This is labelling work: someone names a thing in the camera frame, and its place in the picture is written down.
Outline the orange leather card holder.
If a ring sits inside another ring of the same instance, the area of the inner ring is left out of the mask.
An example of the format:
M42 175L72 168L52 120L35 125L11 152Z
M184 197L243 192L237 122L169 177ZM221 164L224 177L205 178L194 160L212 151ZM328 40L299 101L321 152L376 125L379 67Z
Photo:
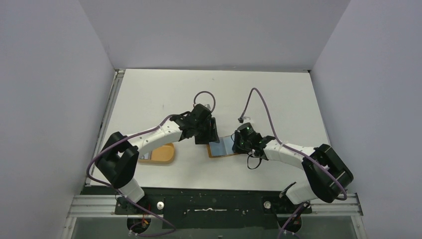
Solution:
M237 155L233 151L234 136L224 136L219 138L219 142L210 142L207 145L209 158L221 158Z

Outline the aluminium frame rail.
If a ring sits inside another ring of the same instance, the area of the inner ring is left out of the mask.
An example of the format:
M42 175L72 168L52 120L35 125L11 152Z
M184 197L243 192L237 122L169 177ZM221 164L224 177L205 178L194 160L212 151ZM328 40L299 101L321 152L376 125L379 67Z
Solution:
M141 215L118 215L115 213L116 199L114 195L77 195L73 198L68 218L141 218ZM303 217L337 217L362 216L357 194L349 194L347 200L335 200L328 204L322 200L311 201L311 213L303 213Z

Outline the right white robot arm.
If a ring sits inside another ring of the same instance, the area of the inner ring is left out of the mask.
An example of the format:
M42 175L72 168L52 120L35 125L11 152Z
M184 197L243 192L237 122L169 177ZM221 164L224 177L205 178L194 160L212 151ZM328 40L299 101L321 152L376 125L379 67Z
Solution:
M260 161L278 161L302 171L306 179L293 182L282 190L281 209L287 213L300 203L320 199L326 203L344 200L346 187L354 176L335 150L328 144L318 147L279 142L274 136L262 136L247 122L234 132L233 151L248 154Z

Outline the credit card in tray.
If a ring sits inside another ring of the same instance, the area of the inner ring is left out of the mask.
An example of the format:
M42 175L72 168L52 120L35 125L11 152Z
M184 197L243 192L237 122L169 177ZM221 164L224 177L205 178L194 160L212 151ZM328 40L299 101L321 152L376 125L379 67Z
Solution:
M151 158L151 152L146 153L145 155L143 155L140 160L150 160Z

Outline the orange plastic tray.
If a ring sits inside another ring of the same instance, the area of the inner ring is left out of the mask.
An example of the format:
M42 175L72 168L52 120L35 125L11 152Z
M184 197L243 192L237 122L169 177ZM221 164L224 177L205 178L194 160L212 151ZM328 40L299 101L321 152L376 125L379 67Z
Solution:
M167 165L174 161L176 150L173 143L168 143L164 146L154 149L151 151L150 160L140 160L138 163L153 164L153 165Z

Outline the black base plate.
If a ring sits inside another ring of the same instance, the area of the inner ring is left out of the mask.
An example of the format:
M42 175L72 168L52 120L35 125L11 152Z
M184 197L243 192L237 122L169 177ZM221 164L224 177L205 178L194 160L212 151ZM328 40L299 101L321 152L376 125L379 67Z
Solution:
M297 232L297 208L277 191L144 188L139 205L161 215L177 229L242 229L285 226Z

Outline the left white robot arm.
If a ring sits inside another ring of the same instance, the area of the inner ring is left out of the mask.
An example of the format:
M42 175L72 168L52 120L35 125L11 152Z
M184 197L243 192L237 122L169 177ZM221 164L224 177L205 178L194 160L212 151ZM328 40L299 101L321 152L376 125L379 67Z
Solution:
M169 115L156 127L143 132L123 135L119 131L107 140L92 163L107 179L105 185L116 189L136 214L147 209L145 192L134 178L140 156L169 143L194 137L196 144L218 142L216 120L211 110L196 104L191 111Z

